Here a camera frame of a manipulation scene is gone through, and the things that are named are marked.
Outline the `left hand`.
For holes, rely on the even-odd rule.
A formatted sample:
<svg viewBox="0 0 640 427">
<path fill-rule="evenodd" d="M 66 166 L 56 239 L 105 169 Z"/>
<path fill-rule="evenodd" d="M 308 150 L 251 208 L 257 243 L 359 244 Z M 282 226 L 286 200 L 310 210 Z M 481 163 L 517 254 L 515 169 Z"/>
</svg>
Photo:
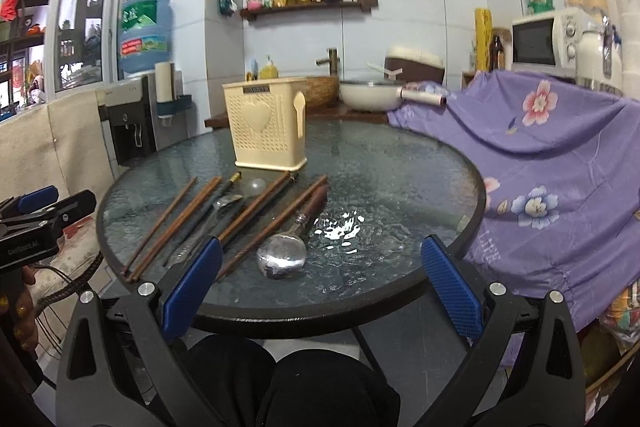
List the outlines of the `left hand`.
<svg viewBox="0 0 640 427">
<path fill-rule="evenodd" d="M 23 289 L 20 295 L 10 298 L 1 291 L 1 314 L 8 314 L 12 321 L 12 337 L 25 352 L 34 352 L 38 345 L 38 329 L 35 306 L 29 286 L 36 283 L 35 271 L 26 265 L 22 268 Z"/>
</svg>

